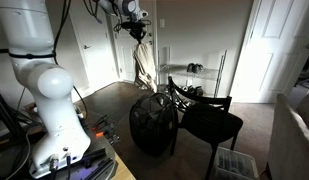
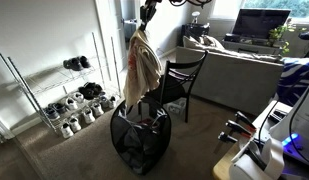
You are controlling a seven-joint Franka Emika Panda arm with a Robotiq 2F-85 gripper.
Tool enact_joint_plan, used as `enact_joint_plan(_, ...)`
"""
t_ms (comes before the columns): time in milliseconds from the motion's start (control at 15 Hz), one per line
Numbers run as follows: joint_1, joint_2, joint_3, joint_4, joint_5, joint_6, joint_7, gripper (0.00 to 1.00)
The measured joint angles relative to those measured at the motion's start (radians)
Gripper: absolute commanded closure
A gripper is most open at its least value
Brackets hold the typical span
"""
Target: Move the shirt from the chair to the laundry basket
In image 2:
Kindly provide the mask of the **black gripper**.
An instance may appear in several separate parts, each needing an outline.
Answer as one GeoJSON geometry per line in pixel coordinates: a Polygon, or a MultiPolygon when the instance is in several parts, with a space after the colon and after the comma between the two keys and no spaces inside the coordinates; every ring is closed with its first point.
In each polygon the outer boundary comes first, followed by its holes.
{"type": "Polygon", "coordinates": [[[143,23],[148,23],[156,13],[156,4],[162,0],[146,0],[145,4],[140,7],[140,19],[143,23]]]}

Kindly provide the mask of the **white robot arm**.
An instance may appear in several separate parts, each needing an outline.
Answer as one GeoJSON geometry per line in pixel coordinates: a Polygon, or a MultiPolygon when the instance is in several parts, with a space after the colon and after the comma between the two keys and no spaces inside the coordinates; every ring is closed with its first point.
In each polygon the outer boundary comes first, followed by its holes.
{"type": "Polygon", "coordinates": [[[279,180],[288,147],[309,164],[309,156],[298,149],[302,145],[309,151],[309,85],[280,122],[265,129],[266,120],[254,134],[239,141],[240,149],[228,169],[230,180],[279,180]]]}

